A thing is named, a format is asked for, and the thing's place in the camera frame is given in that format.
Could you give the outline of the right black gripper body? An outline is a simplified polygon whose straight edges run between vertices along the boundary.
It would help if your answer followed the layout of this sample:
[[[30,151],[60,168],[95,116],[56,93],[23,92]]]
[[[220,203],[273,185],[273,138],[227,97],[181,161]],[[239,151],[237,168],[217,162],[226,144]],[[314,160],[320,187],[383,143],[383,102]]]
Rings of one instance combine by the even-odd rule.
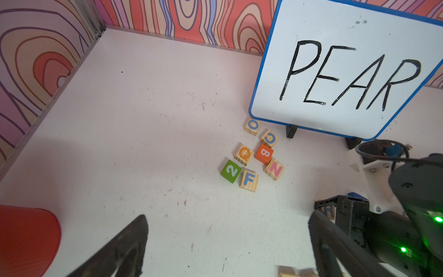
[[[369,201],[351,196],[338,196],[336,207],[335,225],[362,249],[370,249],[368,238],[371,225],[379,214],[369,210]]]

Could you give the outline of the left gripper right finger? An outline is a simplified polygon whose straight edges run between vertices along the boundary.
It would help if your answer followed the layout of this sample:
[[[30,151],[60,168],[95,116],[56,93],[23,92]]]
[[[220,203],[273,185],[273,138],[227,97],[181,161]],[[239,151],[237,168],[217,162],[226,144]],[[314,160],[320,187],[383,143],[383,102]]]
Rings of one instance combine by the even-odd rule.
[[[308,227],[319,276],[341,277],[340,264],[353,277],[392,276],[322,212],[315,210],[311,214]]]

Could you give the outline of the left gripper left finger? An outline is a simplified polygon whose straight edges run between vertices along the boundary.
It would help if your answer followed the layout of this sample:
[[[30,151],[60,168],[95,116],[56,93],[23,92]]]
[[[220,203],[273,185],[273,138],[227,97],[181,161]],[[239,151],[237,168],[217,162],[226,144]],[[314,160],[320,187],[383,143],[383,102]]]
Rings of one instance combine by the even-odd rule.
[[[139,215],[70,277],[139,277],[148,241],[148,222]]]

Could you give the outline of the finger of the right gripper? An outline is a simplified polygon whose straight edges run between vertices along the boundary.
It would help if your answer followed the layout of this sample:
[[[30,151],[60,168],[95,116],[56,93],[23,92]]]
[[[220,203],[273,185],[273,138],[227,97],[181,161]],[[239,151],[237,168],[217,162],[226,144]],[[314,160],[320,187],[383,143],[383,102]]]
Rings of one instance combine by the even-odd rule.
[[[321,210],[324,207],[334,208],[337,206],[337,202],[338,202],[337,196],[330,197],[330,198],[324,199],[324,200],[316,200],[314,202],[314,210]]]

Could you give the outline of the wooden block letter E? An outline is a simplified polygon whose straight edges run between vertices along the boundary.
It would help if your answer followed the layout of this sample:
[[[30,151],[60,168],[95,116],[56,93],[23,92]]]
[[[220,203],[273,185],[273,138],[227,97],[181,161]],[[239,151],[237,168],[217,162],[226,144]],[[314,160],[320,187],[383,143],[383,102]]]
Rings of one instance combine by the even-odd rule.
[[[305,268],[299,271],[300,277],[318,277],[318,273],[313,268]]]

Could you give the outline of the wooden block letter P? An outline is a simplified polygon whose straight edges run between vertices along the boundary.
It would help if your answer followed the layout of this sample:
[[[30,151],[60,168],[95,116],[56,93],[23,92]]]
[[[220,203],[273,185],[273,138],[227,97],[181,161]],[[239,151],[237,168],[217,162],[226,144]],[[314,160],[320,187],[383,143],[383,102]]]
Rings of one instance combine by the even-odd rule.
[[[288,266],[279,266],[278,277],[300,277],[300,275],[292,268]]]

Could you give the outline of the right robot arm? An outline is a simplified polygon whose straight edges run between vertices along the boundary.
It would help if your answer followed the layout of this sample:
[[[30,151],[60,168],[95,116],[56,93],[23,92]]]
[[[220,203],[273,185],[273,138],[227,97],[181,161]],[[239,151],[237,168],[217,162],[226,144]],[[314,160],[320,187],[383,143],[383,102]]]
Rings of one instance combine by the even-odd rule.
[[[314,204],[309,231],[319,275],[339,265],[355,277],[387,277],[385,264],[409,277],[443,274],[443,156],[412,159],[390,175],[359,163],[368,198],[335,196]]]

